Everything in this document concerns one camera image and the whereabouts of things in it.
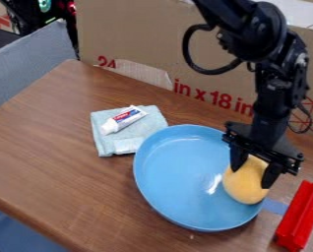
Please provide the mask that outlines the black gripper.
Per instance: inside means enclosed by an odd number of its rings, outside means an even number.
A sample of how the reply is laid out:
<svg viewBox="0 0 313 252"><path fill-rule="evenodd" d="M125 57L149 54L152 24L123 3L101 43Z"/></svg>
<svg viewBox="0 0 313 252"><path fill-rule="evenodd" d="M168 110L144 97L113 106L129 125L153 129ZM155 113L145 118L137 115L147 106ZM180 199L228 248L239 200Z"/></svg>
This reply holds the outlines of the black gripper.
<svg viewBox="0 0 313 252"><path fill-rule="evenodd" d="M263 189L271 188L282 173L298 173L303 153L291 145L284 134L275 134L279 129L278 123L262 126L258 120L254 120L252 124L227 121L224 128L222 140L230 147L230 166L234 172L248 156L255 156L268 163L260 181Z"/></svg>

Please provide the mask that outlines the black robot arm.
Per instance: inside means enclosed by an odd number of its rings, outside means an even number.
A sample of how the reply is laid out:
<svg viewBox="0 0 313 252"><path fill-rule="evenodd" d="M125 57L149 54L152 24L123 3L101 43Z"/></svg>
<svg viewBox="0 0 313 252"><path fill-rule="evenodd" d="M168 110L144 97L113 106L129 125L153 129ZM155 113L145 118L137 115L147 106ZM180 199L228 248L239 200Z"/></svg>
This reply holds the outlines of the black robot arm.
<svg viewBox="0 0 313 252"><path fill-rule="evenodd" d="M240 64L255 74L256 100L251 124L227 122L222 140L230 147L230 166L243 166L248 156L268 166L260 186L272 186L283 173L295 174L303 154L284 138L291 110L301 108L309 85L306 45L286 26L284 16L268 2L252 0L192 0L204 19L183 37L183 56L188 66L204 75L219 75ZM235 59L223 67L206 70L190 56L190 39L196 31L216 31L218 43Z"/></svg>

